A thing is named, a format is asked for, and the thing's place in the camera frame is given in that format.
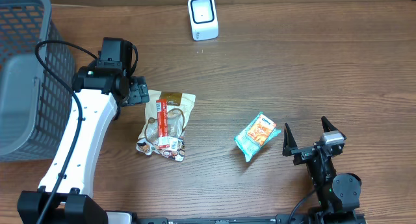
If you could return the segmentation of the red snack stick pack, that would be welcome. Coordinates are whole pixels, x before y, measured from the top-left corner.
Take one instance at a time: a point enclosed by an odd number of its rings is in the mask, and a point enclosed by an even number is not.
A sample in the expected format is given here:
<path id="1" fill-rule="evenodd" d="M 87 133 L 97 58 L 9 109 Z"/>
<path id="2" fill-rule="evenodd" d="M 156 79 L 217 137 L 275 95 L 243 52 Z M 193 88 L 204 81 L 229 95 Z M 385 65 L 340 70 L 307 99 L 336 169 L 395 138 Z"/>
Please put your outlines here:
<path id="1" fill-rule="evenodd" d="M 167 100 L 156 101 L 157 122 L 158 122 L 158 147 L 159 149 L 169 148 L 168 124 L 167 124 Z"/>

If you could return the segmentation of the orange tissue packet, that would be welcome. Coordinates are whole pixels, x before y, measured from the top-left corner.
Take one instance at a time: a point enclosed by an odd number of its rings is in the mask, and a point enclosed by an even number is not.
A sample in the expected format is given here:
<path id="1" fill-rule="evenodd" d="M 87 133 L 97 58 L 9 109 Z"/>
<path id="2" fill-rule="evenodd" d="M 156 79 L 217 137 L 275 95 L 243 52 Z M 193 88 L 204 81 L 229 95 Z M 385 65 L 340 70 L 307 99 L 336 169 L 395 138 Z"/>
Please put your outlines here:
<path id="1" fill-rule="evenodd" d="M 261 112 L 257 116 L 252 126 L 249 128 L 247 135 L 256 144 L 263 146 L 275 128 L 276 124 Z"/>

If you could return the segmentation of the teal wet wipes packet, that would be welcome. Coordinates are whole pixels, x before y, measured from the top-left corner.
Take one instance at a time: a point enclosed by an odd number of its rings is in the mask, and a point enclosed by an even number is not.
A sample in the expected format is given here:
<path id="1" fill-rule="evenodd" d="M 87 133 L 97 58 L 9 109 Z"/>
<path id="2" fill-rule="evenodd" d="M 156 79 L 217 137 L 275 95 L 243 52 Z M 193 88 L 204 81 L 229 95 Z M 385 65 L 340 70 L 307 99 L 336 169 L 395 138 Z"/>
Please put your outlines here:
<path id="1" fill-rule="evenodd" d="M 271 139 L 275 138 L 281 132 L 281 130 L 275 128 L 272 134 L 267 138 L 265 144 L 263 146 L 259 146 L 247 135 L 249 128 L 252 126 L 257 116 L 235 137 L 237 147 L 243 152 L 246 162 L 249 162 L 266 143 L 271 141 Z"/>

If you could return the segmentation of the beige dried food bag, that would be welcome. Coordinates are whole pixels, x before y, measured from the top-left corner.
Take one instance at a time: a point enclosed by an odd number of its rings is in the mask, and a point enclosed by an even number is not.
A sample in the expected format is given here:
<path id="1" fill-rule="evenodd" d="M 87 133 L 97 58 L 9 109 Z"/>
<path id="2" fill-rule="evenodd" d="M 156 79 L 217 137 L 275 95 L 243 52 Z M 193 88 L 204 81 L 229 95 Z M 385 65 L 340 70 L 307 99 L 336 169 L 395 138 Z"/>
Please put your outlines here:
<path id="1" fill-rule="evenodd" d="M 167 124 L 169 148 L 158 147 L 158 122 L 156 101 L 167 100 Z M 156 153 L 165 158 L 181 162 L 185 158 L 184 134 L 196 96 L 181 92 L 149 91 L 149 102 L 145 105 L 145 125 L 139 134 L 136 150 L 145 155 Z"/>

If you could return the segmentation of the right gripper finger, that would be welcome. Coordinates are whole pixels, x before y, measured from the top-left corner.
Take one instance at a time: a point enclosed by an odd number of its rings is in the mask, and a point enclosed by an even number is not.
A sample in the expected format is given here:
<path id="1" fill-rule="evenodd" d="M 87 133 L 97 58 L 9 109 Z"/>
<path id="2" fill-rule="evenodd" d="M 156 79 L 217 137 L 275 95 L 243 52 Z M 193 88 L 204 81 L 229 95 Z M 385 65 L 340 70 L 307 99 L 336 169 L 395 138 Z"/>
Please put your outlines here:
<path id="1" fill-rule="evenodd" d="M 297 149 L 298 146 L 291 132 L 290 126 L 288 125 L 288 123 L 285 123 L 282 155 L 291 156 Z"/>
<path id="2" fill-rule="evenodd" d="M 321 117 L 321 122 L 324 132 L 337 131 L 337 128 L 327 119 L 326 116 Z"/>

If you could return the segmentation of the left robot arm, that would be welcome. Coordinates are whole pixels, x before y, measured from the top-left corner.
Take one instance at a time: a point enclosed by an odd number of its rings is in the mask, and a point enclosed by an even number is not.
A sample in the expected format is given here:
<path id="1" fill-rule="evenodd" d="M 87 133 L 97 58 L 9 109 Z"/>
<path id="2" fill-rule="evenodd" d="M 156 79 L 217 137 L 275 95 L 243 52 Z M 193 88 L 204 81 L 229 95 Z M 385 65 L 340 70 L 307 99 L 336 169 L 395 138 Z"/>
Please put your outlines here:
<path id="1" fill-rule="evenodd" d="M 23 223 L 135 223 L 132 212 L 106 211 L 92 198 L 105 133 L 123 106 L 149 101 L 144 77 L 120 69 L 82 67 L 72 81 L 73 103 L 53 163 L 35 192 L 23 191 Z"/>

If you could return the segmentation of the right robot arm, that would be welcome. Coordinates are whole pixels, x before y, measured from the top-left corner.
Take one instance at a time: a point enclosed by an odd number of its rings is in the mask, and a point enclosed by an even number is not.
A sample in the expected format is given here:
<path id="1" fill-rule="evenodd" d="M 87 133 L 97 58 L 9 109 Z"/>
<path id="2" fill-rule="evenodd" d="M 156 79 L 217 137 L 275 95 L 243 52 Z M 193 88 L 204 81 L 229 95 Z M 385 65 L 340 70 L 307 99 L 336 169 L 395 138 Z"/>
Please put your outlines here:
<path id="1" fill-rule="evenodd" d="M 360 224 L 365 216 L 358 214 L 361 179 L 353 173 L 338 174 L 332 158 L 340 155 L 346 136 L 326 117 L 321 117 L 323 134 L 310 147 L 299 148 L 289 125 L 284 128 L 283 156 L 293 156 L 293 164 L 305 164 L 313 182 L 309 192 L 289 215 L 277 216 L 286 223 Z"/>

